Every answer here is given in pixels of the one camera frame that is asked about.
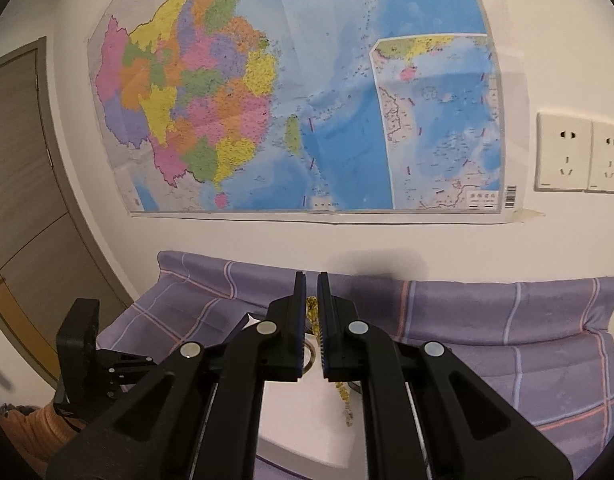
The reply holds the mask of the orange sleeved left forearm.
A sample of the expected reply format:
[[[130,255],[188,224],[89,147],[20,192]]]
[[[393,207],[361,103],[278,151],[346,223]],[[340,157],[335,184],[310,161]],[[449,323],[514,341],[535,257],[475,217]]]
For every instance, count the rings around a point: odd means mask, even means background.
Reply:
[[[53,404],[43,408],[0,406],[0,426],[24,460],[46,478],[48,465],[86,427],[80,419],[60,415]]]

